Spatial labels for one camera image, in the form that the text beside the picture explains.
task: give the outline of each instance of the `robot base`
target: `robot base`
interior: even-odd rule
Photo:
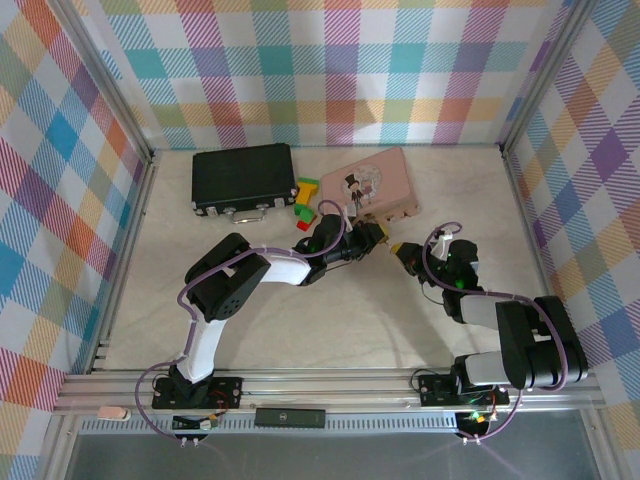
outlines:
[[[482,410],[509,405],[509,394],[498,387],[474,387],[458,393],[456,378],[452,375],[420,375],[418,377],[420,405],[423,407],[473,405]]]
[[[187,398],[171,378],[158,378],[151,401],[154,410],[233,410],[240,407],[242,378],[211,377],[201,383],[206,395]]]

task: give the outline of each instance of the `suitcase handle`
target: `suitcase handle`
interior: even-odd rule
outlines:
[[[260,210],[260,216],[259,217],[247,217],[247,218],[241,218],[241,219],[236,219],[236,212],[225,212],[228,216],[229,216],[229,220],[231,220],[231,223],[238,225],[240,223],[251,223],[251,222],[261,222],[262,220],[265,219],[265,217],[267,216],[267,209],[265,207],[259,208],[258,210]]]

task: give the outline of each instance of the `plaid fabric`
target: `plaid fabric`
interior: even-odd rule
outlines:
[[[640,3],[601,1],[514,167],[563,298],[640,478]]]
[[[142,163],[45,0],[0,9],[0,479],[27,479]]]
[[[536,54],[535,60],[529,67],[527,76],[525,77],[524,82],[522,82],[522,85],[520,86],[520,90],[518,91],[518,95],[516,96],[516,99],[514,100],[513,104],[511,105],[511,108],[509,109],[507,120],[504,122],[504,125],[502,126],[502,130],[500,131],[500,135],[498,137],[497,143],[504,142],[507,135],[509,134],[509,130],[511,130],[514,120],[520,114],[522,103],[524,99],[527,97],[527,95],[529,94],[529,92],[531,91],[531,87],[533,86],[533,82],[536,76],[538,75],[540,68],[542,67],[542,65],[545,64],[545,62],[547,61],[547,58],[552,53],[553,49],[551,47],[553,45],[553,42],[558,36],[558,33],[560,33],[560,28],[562,27],[563,22],[567,19],[569,10],[571,9],[571,6],[575,3],[575,1],[576,0],[563,0],[562,6],[560,7],[560,10],[558,10],[558,13],[556,14],[556,18],[553,20],[553,23],[551,24],[551,28],[547,32],[547,36],[545,37],[544,42],[542,42],[542,45],[540,46],[540,50],[538,50],[538,53]]]
[[[160,148],[494,143],[561,3],[82,1]]]

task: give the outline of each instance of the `black suitcase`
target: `black suitcase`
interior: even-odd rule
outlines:
[[[191,206],[196,215],[229,215],[234,223],[262,220],[269,207],[295,202],[296,181],[286,143],[202,152],[193,156]],[[260,210],[236,220],[236,212]]]

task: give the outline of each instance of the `white table surface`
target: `white table surface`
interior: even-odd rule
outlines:
[[[293,149],[297,176],[320,178],[383,148]],[[478,245],[485,289],[542,293],[518,209],[495,147],[406,147],[422,213],[392,225],[389,245],[423,243],[438,224],[457,220]],[[290,248],[306,234],[293,208],[263,222],[234,226],[191,210],[192,152],[162,155],[133,254],[106,360],[107,368],[142,368],[182,351],[188,316],[176,295],[184,275],[224,236]],[[439,289],[426,291],[440,299]],[[411,367],[451,365],[457,355],[495,350],[497,333],[465,326],[428,302],[380,245],[364,260],[329,272],[310,287],[260,285],[225,328],[216,366]]]

